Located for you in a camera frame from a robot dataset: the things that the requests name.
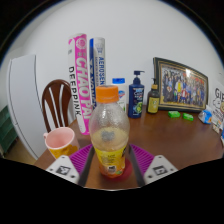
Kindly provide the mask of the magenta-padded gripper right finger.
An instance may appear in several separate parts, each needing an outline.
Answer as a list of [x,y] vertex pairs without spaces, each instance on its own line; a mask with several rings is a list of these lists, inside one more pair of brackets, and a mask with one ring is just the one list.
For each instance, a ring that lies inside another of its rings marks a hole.
[[129,146],[129,154],[139,186],[153,183],[178,171],[163,155],[154,156],[134,144]]

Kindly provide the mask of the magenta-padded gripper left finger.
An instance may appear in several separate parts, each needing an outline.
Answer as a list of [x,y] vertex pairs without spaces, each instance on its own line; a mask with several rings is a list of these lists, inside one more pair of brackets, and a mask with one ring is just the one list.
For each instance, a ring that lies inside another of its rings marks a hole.
[[87,145],[70,156],[60,156],[47,168],[47,171],[74,184],[84,186],[93,155],[93,146]]

